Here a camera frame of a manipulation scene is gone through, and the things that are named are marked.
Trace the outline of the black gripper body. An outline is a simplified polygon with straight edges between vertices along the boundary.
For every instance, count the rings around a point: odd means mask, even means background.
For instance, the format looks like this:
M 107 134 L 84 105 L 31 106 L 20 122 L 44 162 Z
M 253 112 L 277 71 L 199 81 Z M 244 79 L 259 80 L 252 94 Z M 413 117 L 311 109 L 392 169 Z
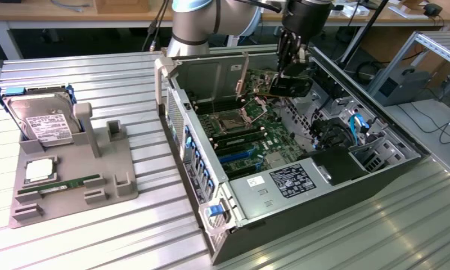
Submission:
M 333 7 L 332 1 L 288 1 L 283 14 L 284 29 L 301 38 L 323 30 Z

